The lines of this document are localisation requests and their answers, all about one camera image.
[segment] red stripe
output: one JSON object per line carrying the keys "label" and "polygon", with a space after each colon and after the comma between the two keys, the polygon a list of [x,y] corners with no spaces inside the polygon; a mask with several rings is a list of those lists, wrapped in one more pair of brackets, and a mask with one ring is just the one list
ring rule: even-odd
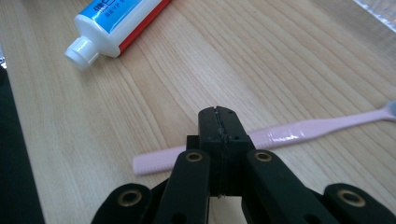
{"label": "red stripe", "polygon": [[166,5],[170,0],[163,0],[161,1],[158,6],[156,6],[148,15],[145,19],[143,19],[137,26],[136,28],[125,38],[122,43],[120,43],[120,52],[123,53],[125,49],[134,41],[135,38],[137,38],[140,33],[154,20],[154,18],[160,14],[160,12],[163,10]]}

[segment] black plastic part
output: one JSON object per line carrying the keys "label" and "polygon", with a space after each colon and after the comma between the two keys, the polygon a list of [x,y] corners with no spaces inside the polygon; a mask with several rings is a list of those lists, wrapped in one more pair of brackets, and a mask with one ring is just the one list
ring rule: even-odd
{"label": "black plastic part", "polygon": [[0,222],[45,223],[7,70],[0,66]]}
{"label": "black plastic part", "polygon": [[320,195],[276,154],[254,149],[238,117],[218,106],[199,113],[199,134],[187,136],[168,180],[153,190],[140,186],[138,206],[120,207],[113,191],[93,223],[207,223],[209,196],[242,196],[249,224],[396,223],[395,216],[363,190],[331,185]]}
{"label": "black plastic part", "polygon": [[209,155],[180,153],[153,223],[206,223],[209,208]]}
{"label": "black plastic part", "polygon": [[247,154],[247,176],[271,223],[338,223],[274,153]]}
{"label": "black plastic part", "polygon": [[254,149],[236,114],[227,108],[209,107],[198,114],[200,149],[212,161],[211,196],[241,196],[244,174],[242,161]]}
{"label": "black plastic part", "polygon": [[143,223],[151,202],[148,188],[137,184],[123,185],[110,193],[93,218],[93,224]]}
{"label": "black plastic part", "polygon": [[363,190],[348,184],[328,186],[322,202],[342,223],[396,223],[396,216],[383,204]]}

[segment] wooden table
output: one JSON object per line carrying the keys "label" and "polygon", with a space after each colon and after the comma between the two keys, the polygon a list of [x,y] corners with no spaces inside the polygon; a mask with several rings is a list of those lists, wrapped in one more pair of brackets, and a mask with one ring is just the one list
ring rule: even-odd
{"label": "wooden table", "polygon": [[[200,110],[247,131],[374,110],[396,99],[396,34],[352,0],[173,0],[119,58],[79,71],[64,51],[89,0],[1,1],[3,47],[48,223],[89,223],[116,187],[150,188],[132,157],[185,144]],[[366,190],[396,213],[396,126],[350,128],[275,153],[322,192]],[[244,223],[212,199],[209,223]]]}

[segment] white cap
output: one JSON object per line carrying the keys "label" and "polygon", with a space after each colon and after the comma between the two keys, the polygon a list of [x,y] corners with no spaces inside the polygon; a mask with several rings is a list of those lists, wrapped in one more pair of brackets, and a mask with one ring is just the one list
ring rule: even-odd
{"label": "white cap", "polygon": [[79,69],[89,67],[99,56],[96,46],[85,36],[79,37],[64,53]]}

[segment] pink toothbrush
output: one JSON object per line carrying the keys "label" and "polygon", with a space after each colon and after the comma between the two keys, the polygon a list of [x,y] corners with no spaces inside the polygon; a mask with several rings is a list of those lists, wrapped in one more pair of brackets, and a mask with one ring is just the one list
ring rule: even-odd
{"label": "pink toothbrush", "polygon": [[[377,121],[396,121],[396,101],[387,103],[382,109],[336,119],[309,119],[290,124],[274,126],[248,133],[254,146],[259,149],[283,147],[320,137],[340,129]],[[173,168],[177,156],[186,146],[171,147],[157,152],[135,156],[136,175],[149,175]]]}

